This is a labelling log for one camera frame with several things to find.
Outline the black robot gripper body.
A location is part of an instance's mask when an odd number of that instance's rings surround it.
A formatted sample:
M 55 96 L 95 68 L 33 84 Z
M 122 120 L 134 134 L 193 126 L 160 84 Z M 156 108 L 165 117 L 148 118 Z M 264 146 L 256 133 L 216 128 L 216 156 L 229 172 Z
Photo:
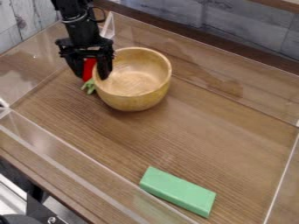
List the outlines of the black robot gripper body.
M 63 59 L 95 58 L 105 56 L 109 60 L 114 58 L 113 41 L 107 38 L 97 38 L 87 45 L 74 45 L 69 38 L 58 38 L 54 41 L 58 47 L 58 55 Z

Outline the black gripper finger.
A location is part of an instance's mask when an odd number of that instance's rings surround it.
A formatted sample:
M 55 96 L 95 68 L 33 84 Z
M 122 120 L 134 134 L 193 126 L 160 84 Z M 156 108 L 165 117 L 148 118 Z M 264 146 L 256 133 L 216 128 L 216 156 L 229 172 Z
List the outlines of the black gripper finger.
M 110 54 L 102 54 L 97 56 L 97 75 L 101 80 L 105 80 L 111 71 L 113 56 Z
M 66 56 L 65 61 L 74 75 L 81 78 L 83 69 L 83 59 Z

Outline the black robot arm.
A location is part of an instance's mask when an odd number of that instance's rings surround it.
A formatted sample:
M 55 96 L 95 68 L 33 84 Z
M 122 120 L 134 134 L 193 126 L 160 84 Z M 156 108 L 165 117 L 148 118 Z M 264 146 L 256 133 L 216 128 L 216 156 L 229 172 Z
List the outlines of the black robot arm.
M 82 77 L 85 59 L 94 59 L 97 74 L 105 80 L 113 69 L 113 41 L 98 33 L 98 23 L 106 18 L 95 19 L 91 0 L 50 0 L 59 13 L 67 37 L 54 41 L 59 56 L 77 77 Z

